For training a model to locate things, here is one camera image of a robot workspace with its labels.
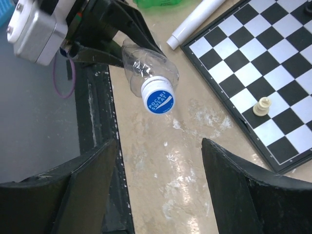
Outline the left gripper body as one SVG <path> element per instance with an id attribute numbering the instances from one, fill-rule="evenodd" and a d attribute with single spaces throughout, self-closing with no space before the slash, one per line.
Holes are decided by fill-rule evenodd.
<path id="1" fill-rule="evenodd" d="M 115 0 L 76 0 L 66 17 L 68 33 L 64 40 L 64 48 L 74 43 L 86 47 L 110 48 L 116 46 L 114 36 L 117 34 L 109 21 L 115 12 Z"/>

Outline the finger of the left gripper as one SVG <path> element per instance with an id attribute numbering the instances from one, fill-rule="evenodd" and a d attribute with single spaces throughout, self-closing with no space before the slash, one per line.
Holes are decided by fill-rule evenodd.
<path id="1" fill-rule="evenodd" d="M 74 62 L 107 64 L 123 68 L 121 46 L 115 41 L 100 41 L 92 46 L 75 42 L 67 51 L 67 56 Z"/>
<path id="2" fill-rule="evenodd" d="M 127 35 L 136 45 L 163 55 L 154 40 L 142 14 L 123 0 L 107 1 L 107 60 L 121 61 L 121 46 L 114 40 L 118 31 Z"/>

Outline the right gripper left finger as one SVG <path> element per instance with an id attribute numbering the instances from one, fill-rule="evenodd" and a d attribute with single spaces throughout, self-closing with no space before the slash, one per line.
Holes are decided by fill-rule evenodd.
<path id="1" fill-rule="evenodd" d="M 91 156 L 81 155 L 21 182 L 0 185 L 3 234 L 95 234 L 86 215 L 85 182 Z"/>

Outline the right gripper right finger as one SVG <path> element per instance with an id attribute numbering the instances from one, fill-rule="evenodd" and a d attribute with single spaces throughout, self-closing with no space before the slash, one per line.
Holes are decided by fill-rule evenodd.
<path id="1" fill-rule="evenodd" d="M 202 160 L 221 234 L 310 234 L 312 184 L 202 140 Z"/>

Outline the clear bottle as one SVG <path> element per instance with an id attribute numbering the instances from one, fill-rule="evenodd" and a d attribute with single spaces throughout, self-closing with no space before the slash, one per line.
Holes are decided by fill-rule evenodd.
<path id="1" fill-rule="evenodd" d="M 121 51 L 125 76 L 135 96 L 142 99 L 143 82 L 154 76 L 167 78 L 175 93 L 179 72 L 176 65 L 168 58 L 158 52 L 136 45 L 130 38 L 123 41 Z"/>

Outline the blue pocari sweat cap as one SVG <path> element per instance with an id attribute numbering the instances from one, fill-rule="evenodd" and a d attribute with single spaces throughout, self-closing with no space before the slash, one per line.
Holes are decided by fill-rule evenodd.
<path id="1" fill-rule="evenodd" d="M 154 76 L 144 81 L 141 97 L 145 108 L 154 115 L 170 112 L 176 102 L 172 84 L 162 76 Z"/>

